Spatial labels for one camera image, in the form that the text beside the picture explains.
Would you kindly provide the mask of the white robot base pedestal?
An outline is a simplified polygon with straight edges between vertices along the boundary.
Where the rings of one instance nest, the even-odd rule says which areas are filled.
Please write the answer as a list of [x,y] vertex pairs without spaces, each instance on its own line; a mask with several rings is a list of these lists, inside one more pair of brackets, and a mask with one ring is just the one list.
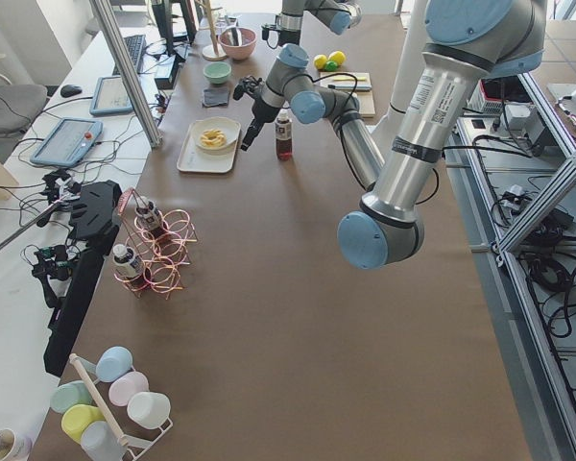
[[372,137],[380,150],[389,149],[398,134],[424,68],[422,50],[428,40],[424,26],[426,5],[425,0],[415,2],[398,62],[389,108],[372,129]]

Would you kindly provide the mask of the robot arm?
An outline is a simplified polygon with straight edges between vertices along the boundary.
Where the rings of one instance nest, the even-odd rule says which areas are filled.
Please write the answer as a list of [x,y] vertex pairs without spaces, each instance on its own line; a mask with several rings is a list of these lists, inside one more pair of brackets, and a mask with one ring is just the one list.
[[337,36],[357,26],[362,18],[360,6],[353,1],[283,0],[275,23],[279,46],[300,43],[302,21],[306,12],[311,13]]
[[537,68],[545,26],[542,1],[417,2],[394,88],[409,102],[390,109],[373,130],[355,98],[315,85],[306,51],[286,43],[265,79],[235,88],[236,97],[253,100],[242,147],[250,147],[283,107],[303,124],[328,120],[364,188],[358,209],[338,226],[344,258],[361,269],[407,259],[424,238],[417,200],[468,97],[484,79]]

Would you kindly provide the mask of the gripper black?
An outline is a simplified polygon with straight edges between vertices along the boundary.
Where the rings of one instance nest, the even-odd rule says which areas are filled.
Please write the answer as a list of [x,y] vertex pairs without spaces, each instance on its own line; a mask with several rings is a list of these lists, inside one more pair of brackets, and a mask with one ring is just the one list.
[[242,138],[240,149],[246,152],[266,123],[274,122],[281,109],[281,98],[274,93],[259,94],[252,105],[253,121]]

